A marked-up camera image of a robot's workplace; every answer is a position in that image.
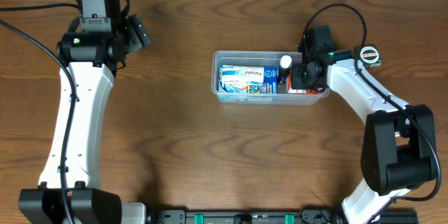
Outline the black bottle white cap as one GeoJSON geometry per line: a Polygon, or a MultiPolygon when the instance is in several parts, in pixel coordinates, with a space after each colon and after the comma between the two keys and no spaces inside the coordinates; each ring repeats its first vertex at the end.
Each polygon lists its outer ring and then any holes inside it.
{"type": "Polygon", "coordinates": [[[278,74],[277,74],[277,83],[278,84],[285,83],[285,80],[290,73],[292,62],[293,62],[293,60],[290,55],[284,55],[281,57],[279,65],[278,65],[278,74]]]}

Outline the red small box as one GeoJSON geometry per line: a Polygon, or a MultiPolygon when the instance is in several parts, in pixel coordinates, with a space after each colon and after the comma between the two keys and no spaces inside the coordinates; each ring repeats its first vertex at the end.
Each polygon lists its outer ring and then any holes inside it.
{"type": "Polygon", "coordinates": [[[291,73],[288,75],[286,82],[286,93],[293,95],[318,95],[315,90],[308,89],[302,82],[300,77],[293,76],[291,73]]]}

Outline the blue cooling patch box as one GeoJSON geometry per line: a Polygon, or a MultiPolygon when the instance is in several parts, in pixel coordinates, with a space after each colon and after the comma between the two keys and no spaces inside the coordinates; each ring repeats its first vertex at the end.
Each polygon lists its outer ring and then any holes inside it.
{"type": "Polygon", "coordinates": [[[218,69],[218,82],[222,91],[228,93],[244,94],[276,94],[277,93],[277,68],[275,66],[263,67],[264,80],[262,83],[223,83],[220,78],[220,67],[218,69]]]}

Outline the white Panadol box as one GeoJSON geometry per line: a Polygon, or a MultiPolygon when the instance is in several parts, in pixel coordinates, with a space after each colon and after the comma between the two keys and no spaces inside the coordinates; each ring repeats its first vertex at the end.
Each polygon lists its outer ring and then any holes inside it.
{"type": "Polygon", "coordinates": [[[256,66],[221,66],[220,80],[223,83],[262,83],[264,68],[256,66]]]}

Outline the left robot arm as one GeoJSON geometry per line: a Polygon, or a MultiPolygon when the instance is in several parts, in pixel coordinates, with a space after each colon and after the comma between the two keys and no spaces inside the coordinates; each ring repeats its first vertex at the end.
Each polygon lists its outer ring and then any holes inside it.
{"type": "Polygon", "coordinates": [[[55,133],[35,189],[20,192],[31,223],[145,223],[140,202],[101,188],[99,149],[104,112],[126,57],[151,44],[130,0],[77,0],[80,16],[57,44],[61,95],[55,133]]]}

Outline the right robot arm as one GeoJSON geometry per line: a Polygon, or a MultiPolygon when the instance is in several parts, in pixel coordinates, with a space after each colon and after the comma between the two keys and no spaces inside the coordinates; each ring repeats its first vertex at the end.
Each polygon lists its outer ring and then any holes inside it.
{"type": "Polygon", "coordinates": [[[428,181],[432,199],[441,182],[432,111],[396,97],[368,71],[382,61],[375,45],[338,50],[327,25],[308,29],[298,46],[302,65],[294,66],[292,86],[315,92],[332,90],[365,125],[360,166],[362,181],[329,214],[331,223],[379,223],[386,208],[428,181]]]}

